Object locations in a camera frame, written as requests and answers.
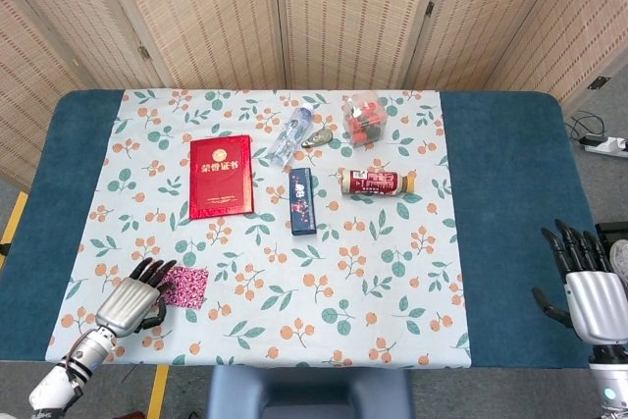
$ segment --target blue chair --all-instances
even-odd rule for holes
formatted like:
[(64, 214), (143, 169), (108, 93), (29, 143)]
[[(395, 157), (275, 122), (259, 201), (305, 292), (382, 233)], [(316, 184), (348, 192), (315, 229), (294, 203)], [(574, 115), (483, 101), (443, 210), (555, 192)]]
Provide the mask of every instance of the blue chair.
[(207, 419), (414, 419), (404, 370), (217, 366)]

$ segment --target dark blue package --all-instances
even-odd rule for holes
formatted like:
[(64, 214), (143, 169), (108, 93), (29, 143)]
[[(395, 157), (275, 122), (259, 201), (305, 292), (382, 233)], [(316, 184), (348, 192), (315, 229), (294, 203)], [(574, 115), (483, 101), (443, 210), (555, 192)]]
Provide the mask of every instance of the dark blue package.
[(314, 235), (316, 234), (316, 217), (312, 200), (312, 174), (308, 168), (292, 169), (288, 179), (292, 235)]

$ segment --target floral tablecloth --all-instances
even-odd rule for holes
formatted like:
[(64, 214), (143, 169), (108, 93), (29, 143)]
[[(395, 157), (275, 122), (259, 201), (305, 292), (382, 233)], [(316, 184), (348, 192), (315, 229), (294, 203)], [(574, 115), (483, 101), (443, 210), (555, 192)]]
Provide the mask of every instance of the floral tablecloth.
[[(169, 307), (162, 326), (118, 341), (109, 361), (174, 365), (469, 366), (462, 275), (440, 97), (378, 91), (384, 137), (352, 148), (350, 91), (128, 90), (112, 127), (46, 358), (94, 327), (95, 312), (146, 256), (207, 269), (200, 309)], [(318, 233), (292, 236), (288, 169), (267, 149), (310, 103), (334, 140), (289, 163), (314, 177)], [(250, 134), (253, 215), (190, 221), (189, 142)], [(342, 169), (416, 175), (416, 192), (342, 195)]]

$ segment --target folding screen panel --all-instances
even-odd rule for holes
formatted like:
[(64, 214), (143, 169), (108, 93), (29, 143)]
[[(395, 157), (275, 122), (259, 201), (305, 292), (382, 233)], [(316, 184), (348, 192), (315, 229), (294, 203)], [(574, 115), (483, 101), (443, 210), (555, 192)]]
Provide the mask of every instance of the folding screen panel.
[(539, 0), (489, 88), (540, 90), (560, 102), (628, 54), (628, 0)]
[(117, 0), (27, 0), (102, 88), (159, 85)]
[(535, 0), (434, 0), (406, 86), (482, 89)]
[(277, 0), (133, 0), (174, 84), (284, 86)]
[(26, 188), (57, 100), (82, 84), (19, 2), (0, 11), (0, 175)]
[(401, 86), (428, 0), (280, 0), (292, 88)]

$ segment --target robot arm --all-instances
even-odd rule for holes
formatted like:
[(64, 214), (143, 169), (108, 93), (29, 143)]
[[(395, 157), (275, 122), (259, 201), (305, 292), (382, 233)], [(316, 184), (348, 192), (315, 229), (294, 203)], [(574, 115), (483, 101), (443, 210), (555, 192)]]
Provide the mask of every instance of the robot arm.
[(589, 366), (602, 398), (602, 418), (628, 418), (628, 298), (619, 277), (596, 237), (581, 235), (556, 220), (562, 241), (550, 230), (541, 232), (553, 251), (564, 283), (569, 312), (550, 304), (539, 288), (532, 293), (550, 318), (573, 329), (593, 347)]
[[(163, 260), (144, 259), (122, 280), (98, 309), (98, 328), (80, 336), (28, 397), (33, 409), (31, 419), (64, 417), (82, 396), (83, 387), (114, 348), (117, 338), (164, 321), (166, 303), (162, 295), (172, 286), (160, 284), (175, 264), (174, 260), (164, 264)], [(157, 315), (146, 318), (155, 303), (159, 306)]]

